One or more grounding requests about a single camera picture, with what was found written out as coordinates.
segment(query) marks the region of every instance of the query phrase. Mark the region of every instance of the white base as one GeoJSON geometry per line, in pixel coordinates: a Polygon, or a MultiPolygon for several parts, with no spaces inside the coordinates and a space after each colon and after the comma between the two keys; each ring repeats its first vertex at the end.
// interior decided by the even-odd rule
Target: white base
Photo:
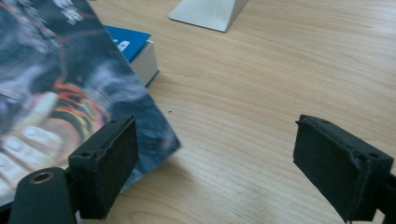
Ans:
{"type": "Polygon", "coordinates": [[[226,32],[248,0],[183,0],[169,14],[175,21],[226,32]]]}

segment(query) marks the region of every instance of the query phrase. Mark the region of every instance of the illustrated book cover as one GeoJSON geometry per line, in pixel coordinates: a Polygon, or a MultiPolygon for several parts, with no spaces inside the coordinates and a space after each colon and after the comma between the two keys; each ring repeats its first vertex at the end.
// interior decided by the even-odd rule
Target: illustrated book cover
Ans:
{"type": "Polygon", "coordinates": [[[139,162],[125,186],[179,148],[174,131],[85,0],[0,1],[0,206],[35,170],[107,121],[135,115],[139,162]]]}

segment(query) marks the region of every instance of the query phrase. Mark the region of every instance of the screw hole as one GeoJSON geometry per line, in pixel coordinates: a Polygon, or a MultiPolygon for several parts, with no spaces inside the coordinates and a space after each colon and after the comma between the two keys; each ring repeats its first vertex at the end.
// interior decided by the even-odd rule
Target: screw hole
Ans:
{"type": "Polygon", "coordinates": [[[44,173],[33,176],[30,179],[30,183],[31,184],[41,184],[41,183],[47,182],[51,178],[53,178],[53,172],[44,172],[44,173]]]}

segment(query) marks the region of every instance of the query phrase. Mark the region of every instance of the wooden table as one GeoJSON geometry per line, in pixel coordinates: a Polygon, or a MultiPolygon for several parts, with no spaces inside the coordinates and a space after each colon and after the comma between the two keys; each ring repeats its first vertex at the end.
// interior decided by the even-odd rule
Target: wooden table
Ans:
{"type": "Polygon", "coordinates": [[[343,223],[292,162],[294,121],[396,157],[396,2],[250,0],[225,34],[170,21],[178,2],[91,2],[103,23],[152,34],[148,89],[183,144],[104,222],[343,223]]]}

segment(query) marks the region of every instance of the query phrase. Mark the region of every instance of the book cover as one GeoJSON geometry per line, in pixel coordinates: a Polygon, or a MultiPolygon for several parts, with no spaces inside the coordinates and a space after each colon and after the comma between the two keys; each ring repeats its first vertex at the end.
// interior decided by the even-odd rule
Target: book cover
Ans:
{"type": "Polygon", "coordinates": [[[123,53],[125,59],[129,62],[134,59],[137,52],[145,46],[146,41],[150,38],[150,34],[134,30],[126,30],[108,25],[105,25],[105,28],[110,33],[111,37],[113,37],[115,44],[123,53]]]}
{"type": "Polygon", "coordinates": [[[0,1],[0,205],[20,179],[67,156],[104,123],[135,115],[139,162],[162,163],[177,137],[85,0],[0,1]]]}

